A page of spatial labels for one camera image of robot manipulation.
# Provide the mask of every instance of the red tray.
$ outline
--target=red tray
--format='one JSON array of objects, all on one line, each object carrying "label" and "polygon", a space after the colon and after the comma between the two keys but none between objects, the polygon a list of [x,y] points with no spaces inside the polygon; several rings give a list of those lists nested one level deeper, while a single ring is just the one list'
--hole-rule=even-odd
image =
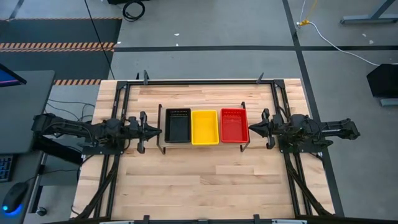
[{"label": "red tray", "polygon": [[221,109],[221,141],[235,143],[249,141],[245,109]]}]

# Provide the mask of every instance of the yellow cable connector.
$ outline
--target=yellow cable connector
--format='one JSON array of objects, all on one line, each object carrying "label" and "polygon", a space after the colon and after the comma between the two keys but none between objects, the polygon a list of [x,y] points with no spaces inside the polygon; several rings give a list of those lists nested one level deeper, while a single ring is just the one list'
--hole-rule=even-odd
[{"label": "yellow cable connector", "polygon": [[302,26],[308,25],[309,23],[310,23],[310,21],[308,19],[304,19],[303,22],[300,22],[298,25],[300,27],[302,27]]}]

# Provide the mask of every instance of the plastic bin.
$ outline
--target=plastic bin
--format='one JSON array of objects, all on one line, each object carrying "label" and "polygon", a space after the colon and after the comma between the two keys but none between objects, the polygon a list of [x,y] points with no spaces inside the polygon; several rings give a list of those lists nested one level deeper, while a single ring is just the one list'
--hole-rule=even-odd
[{"label": "plastic bin", "polygon": [[218,140],[218,120],[216,110],[192,111],[192,144],[194,146],[216,145]]},{"label": "plastic bin", "polygon": [[235,143],[249,141],[245,109],[221,109],[221,141]]},{"label": "plastic bin", "polygon": [[191,109],[166,109],[164,141],[169,143],[191,141]]}]

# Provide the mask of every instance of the white cable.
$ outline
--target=white cable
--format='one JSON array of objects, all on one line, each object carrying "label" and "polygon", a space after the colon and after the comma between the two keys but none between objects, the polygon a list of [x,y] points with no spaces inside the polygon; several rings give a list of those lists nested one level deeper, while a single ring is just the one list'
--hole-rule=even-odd
[{"label": "white cable", "polygon": [[345,50],[341,50],[340,48],[336,47],[336,46],[335,46],[334,44],[332,44],[328,39],[326,39],[326,38],[324,38],[324,36],[322,36],[322,34],[321,34],[321,33],[319,32],[319,30],[318,30],[317,25],[315,25],[313,22],[310,22],[310,24],[313,25],[313,26],[316,28],[316,30],[317,30],[319,36],[320,36],[324,41],[326,41],[326,42],[328,42],[330,45],[332,45],[335,49],[339,50],[340,52],[343,52],[343,53],[346,53],[346,54],[355,56],[355,57],[357,57],[357,58],[359,58],[359,59],[361,59],[361,60],[364,60],[365,62],[367,62],[367,63],[369,63],[369,64],[371,64],[371,65],[379,66],[378,64],[373,63],[373,62],[370,62],[370,61],[366,60],[365,58],[362,58],[362,57],[360,57],[360,56],[358,56],[358,55],[356,55],[356,54],[353,54],[353,53],[351,53],[351,52],[347,52],[347,51],[345,51]]},{"label": "white cable", "polygon": [[300,14],[300,21],[299,22],[303,22],[302,17],[303,17],[303,12],[304,12],[305,1],[306,0],[304,0],[303,7],[301,8],[301,14]]}]

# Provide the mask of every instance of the wooden table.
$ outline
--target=wooden table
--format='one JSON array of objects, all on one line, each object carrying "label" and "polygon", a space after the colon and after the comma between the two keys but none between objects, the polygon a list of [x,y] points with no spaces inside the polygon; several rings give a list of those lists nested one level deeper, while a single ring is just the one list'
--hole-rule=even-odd
[{"label": "wooden table", "polygon": [[[292,114],[308,114],[301,81],[284,81]],[[110,118],[115,89],[116,81],[101,82],[93,123]],[[131,87],[127,117],[139,117],[139,112],[145,111],[148,124],[156,127],[159,103],[165,108],[228,108],[242,101],[246,103],[249,125],[261,121],[264,108],[275,113],[271,88],[266,85],[149,85]],[[120,109],[123,94],[119,102]],[[173,147],[166,155],[157,148],[156,138],[146,142],[145,154],[139,154],[137,141],[132,141],[120,159],[112,220],[142,220],[144,215],[152,220],[252,219],[253,214],[293,218],[283,155],[277,145],[267,150],[267,139],[252,131],[250,138],[243,153],[237,145],[223,144]],[[308,188],[333,213],[322,162],[309,154],[301,156]],[[84,163],[73,205],[77,212],[96,192],[102,163],[103,156],[93,156]],[[304,213],[302,194],[296,188]],[[105,192],[101,215],[105,214],[107,199]]]}]

